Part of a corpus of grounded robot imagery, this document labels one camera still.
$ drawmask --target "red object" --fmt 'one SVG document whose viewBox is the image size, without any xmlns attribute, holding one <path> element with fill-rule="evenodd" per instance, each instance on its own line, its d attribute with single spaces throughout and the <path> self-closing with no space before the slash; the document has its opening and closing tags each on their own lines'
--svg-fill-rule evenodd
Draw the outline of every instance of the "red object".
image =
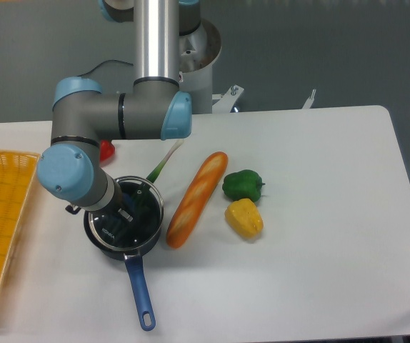
<svg viewBox="0 0 410 343">
<path fill-rule="evenodd" d="M 110 141 L 100 141 L 100 162 L 109 159 L 114 155 L 114 145 Z"/>
</svg>

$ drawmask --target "yellow bell pepper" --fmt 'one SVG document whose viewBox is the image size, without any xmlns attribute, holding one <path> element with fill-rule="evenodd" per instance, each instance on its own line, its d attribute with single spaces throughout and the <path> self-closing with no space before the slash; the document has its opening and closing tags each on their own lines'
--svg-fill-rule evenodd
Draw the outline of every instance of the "yellow bell pepper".
<svg viewBox="0 0 410 343">
<path fill-rule="evenodd" d="M 244 238 L 256 236 L 264 227 L 256 205 L 247 198 L 231 203 L 225 216 L 232 229 Z"/>
</svg>

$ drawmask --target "blue joint cap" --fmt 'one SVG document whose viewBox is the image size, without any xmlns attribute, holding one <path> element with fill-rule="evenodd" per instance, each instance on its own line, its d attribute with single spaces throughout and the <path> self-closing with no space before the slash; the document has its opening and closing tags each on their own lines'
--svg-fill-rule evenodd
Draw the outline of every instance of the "blue joint cap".
<svg viewBox="0 0 410 343">
<path fill-rule="evenodd" d="M 48 192 L 73 203 L 91 189 L 94 167 L 80 148 L 65 143 L 55 144 L 41 155 L 36 175 Z"/>
<path fill-rule="evenodd" d="M 116 23 L 116 21 L 109 15 L 108 11 L 106 10 L 106 7 L 104 5 L 104 0 L 99 0 L 99 7 L 100 7 L 100 12 L 102 13 L 102 16 L 104 16 L 106 20 Z"/>
<path fill-rule="evenodd" d="M 78 91 L 97 91 L 102 93 L 102 86 L 94 80 L 83 79 L 79 76 L 62 79 L 56 86 L 53 107 L 62 98 Z"/>
<path fill-rule="evenodd" d="M 186 138 L 192 130 L 192 104 L 189 93 L 178 91 L 171 100 L 161 130 L 161 139 Z"/>
<path fill-rule="evenodd" d="M 182 6 L 197 5 L 198 3 L 199 0 L 179 0 L 179 4 Z"/>
</svg>

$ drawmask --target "metal bracket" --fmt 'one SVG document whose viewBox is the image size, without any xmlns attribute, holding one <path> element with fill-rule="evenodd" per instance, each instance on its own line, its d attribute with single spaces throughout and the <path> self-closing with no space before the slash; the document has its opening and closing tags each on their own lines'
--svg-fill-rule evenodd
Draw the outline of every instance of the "metal bracket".
<svg viewBox="0 0 410 343">
<path fill-rule="evenodd" d="M 213 113 L 230 113 L 238 112 L 238 108 L 235 103 L 239 97 L 243 94 L 244 88 L 238 85 L 233 85 L 225 94 L 213 94 Z"/>
<path fill-rule="evenodd" d="M 310 109 L 314 102 L 314 95 L 316 94 L 316 89 L 313 89 L 310 97 L 305 101 L 304 106 L 302 109 Z"/>
<path fill-rule="evenodd" d="M 78 207 L 77 205 L 70 204 L 70 205 L 67 205 L 65 210 L 70 214 L 78 214 L 78 212 L 81 211 L 81 207 Z"/>
</svg>

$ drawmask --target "toy pepper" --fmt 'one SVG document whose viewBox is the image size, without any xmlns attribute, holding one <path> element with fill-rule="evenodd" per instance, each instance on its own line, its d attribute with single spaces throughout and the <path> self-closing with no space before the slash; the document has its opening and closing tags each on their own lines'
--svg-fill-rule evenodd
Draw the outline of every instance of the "toy pepper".
<svg viewBox="0 0 410 343">
<path fill-rule="evenodd" d="M 224 177 L 222 190 L 233 201 L 248 198 L 257 202 L 261 198 L 262 178 L 253 170 L 245 169 Z"/>
<path fill-rule="evenodd" d="M 114 155 L 115 147 L 111 141 L 100 141 L 100 162 L 103 162 Z"/>
<path fill-rule="evenodd" d="M 264 228 L 256 205 L 248 198 L 233 202 L 224 214 L 232 229 L 244 238 L 252 238 Z"/>
</svg>

